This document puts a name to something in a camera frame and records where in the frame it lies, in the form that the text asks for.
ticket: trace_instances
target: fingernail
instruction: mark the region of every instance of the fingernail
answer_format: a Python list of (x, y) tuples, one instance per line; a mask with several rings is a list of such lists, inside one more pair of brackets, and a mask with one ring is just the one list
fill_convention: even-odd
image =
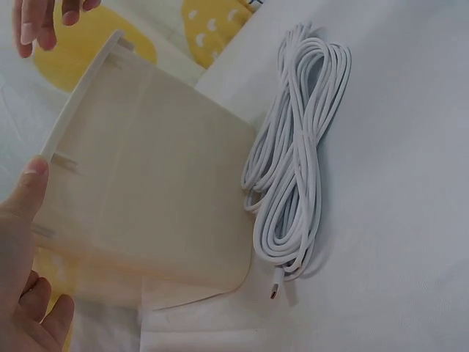
[(83, 11), (88, 12), (94, 10), (96, 7), (101, 5), (101, 0), (85, 1), (83, 3)]
[(77, 11), (69, 11), (69, 12), (66, 12), (63, 16), (62, 16), (62, 23), (65, 25), (65, 26), (72, 26), (74, 25), (75, 23), (78, 22), (78, 19), (80, 18), (80, 13), (77, 12)]
[(27, 174), (36, 174), (36, 175), (42, 175), (48, 168), (48, 163), (47, 161), (41, 157), (41, 156), (35, 156), (33, 159), (28, 162), (26, 167), (24, 168), (23, 173), (25, 175)]
[(32, 23), (23, 23), (21, 25), (21, 44), (23, 45), (28, 45), (33, 42), (33, 40), (36, 39), (34, 35), (34, 28)]

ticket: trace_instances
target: finger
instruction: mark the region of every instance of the finger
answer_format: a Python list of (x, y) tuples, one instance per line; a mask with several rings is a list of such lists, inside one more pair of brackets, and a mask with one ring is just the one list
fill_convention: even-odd
[(19, 216), (28, 223), (43, 204), (48, 181), (48, 163), (37, 156), (33, 158), (20, 176), (20, 180), (0, 210)]
[(43, 24), (47, 0), (23, 0), (21, 6), (21, 37), (23, 45), (31, 44)]
[(42, 323), (43, 328), (53, 337), (60, 348), (64, 347), (74, 310), (75, 304), (71, 297), (60, 296), (56, 305), (53, 306), (53, 309)]
[(81, 7), (83, 11), (91, 11), (96, 7), (100, 6), (101, 0), (85, 0), (83, 6)]
[(45, 10), (45, 17), (43, 21), (43, 27), (37, 35), (37, 43), (39, 46), (46, 50), (52, 50), (57, 44), (56, 31), (53, 27), (53, 7), (55, 6), (55, 0), (48, 0), (47, 9)]
[(26, 281), (26, 285), (24, 285), (24, 289), (21, 295), (24, 295), (26, 292), (31, 290), (33, 286), (36, 284), (38, 279), (39, 279), (39, 274), (36, 271), (31, 270), (31, 273), (29, 273), (28, 281)]
[(40, 277), (32, 289), (21, 296), (19, 303), (28, 318), (40, 323), (45, 312), (47, 312), (51, 293), (52, 289), (49, 281)]
[(62, 2), (62, 23), (73, 26), (80, 19), (80, 0), (64, 0)]
[(15, 0), (12, 9), (12, 25), (13, 35), (15, 36), (15, 44), (18, 49), (18, 53), (21, 57), (30, 57), (32, 53), (32, 44), (23, 45), (21, 44), (21, 7), (23, 6), (23, 0)]

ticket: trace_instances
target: white surface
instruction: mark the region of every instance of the white surface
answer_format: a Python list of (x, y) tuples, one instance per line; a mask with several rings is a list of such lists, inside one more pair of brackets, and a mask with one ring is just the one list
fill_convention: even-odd
[(246, 120), (267, 110), (276, 46), (299, 20), (352, 51), (347, 91), (320, 146), (314, 275), (287, 285), (297, 293), (290, 307), (281, 296), (277, 310), (266, 308), (249, 290), (268, 288), (252, 280), (222, 303), (153, 314), (146, 330), (172, 332), (144, 333), (144, 351), (467, 350), (468, 13), (466, 1), (449, 0), (261, 8), (198, 85)]

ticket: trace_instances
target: white cable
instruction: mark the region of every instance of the white cable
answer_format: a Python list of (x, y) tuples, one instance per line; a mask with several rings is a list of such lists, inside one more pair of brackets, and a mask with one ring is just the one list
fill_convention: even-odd
[(320, 223), (317, 144), (350, 74), (350, 51), (313, 37), (311, 24), (287, 32), (278, 50), (277, 94), (246, 162), (245, 209), (256, 215), (254, 250), (277, 269), (272, 296), (311, 259)]

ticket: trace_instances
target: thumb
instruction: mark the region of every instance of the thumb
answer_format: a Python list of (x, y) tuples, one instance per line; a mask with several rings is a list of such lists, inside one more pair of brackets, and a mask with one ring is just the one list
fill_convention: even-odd
[(31, 223), (43, 204), (48, 176), (48, 162), (40, 156), (34, 157), (23, 170), (15, 190), (0, 205), (0, 211)]

